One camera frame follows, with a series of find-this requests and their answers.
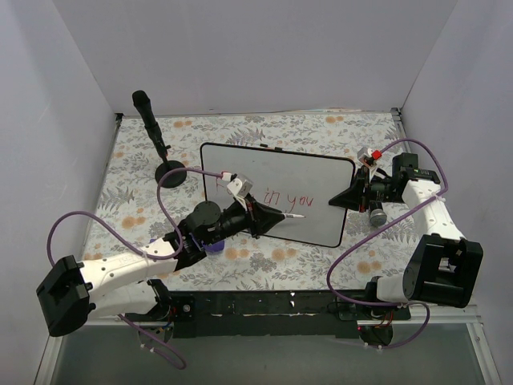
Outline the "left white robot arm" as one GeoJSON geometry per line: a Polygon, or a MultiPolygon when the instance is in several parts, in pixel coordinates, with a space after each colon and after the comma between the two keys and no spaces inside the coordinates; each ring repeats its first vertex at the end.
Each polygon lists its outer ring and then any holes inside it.
{"type": "Polygon", "coordinates": [[[220,209],[211,201],[199,203],[178,225],[142,249],[95,261],[67,256],[53,261],[36,294],[50,336],[61,337],[99,315],[106,295],[133,282],[179,271],[206,256],[206,247],[239,232],[258,238],[287,217],[277,209],[249,198],[220,209]]]}

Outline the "red whiteboard marker pen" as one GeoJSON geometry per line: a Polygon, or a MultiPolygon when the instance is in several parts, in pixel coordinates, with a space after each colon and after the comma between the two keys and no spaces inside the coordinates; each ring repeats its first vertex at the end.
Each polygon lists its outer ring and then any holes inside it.
{"type": "Polygon", "coordinates": [[[294,218],[294,219],[302,219],[302,218],[306,218],[306,216],[301,215],[301,214],[284,213],[283,215],[284,215],[284,217],[286,217],[286,218],[294,218]]]}

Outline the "white whiteboard black frame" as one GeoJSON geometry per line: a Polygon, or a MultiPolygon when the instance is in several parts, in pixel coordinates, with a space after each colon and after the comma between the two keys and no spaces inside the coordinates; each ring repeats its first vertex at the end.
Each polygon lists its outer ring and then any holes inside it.
{"type": "Polygon", "coordinates": [[[329,248],[341,244],[346,210],[329,205],[329,200],[350,186],[355,171],[351,159],[204,143],[200,160],[206,171],[247,177],[251,194],[261,204],[304,216],[283,220],[266,233],[268,237],[329,248]]]}

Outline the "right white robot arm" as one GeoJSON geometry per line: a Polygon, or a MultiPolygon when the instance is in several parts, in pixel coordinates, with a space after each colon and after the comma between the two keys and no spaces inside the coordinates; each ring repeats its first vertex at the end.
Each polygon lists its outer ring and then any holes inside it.
{"type": "Polygon", "coordinates": [[[452,221],[442,199],[442,174],[420,168],[418,156],[413,153],[395,156],[391,175],[382,170],[372,172],[377,159],[376,152],[363,157],[351,185],[332,197],[329,205],[364,213],[373,204],[404,204],[414,220],[419,242],[402,274],[373,278],[362,298],[338,297],[362,306],[369,317],[376,319],[384,317],[393,306],[413,302],[466,307],[483,248],[467,240],[452,221]]]}

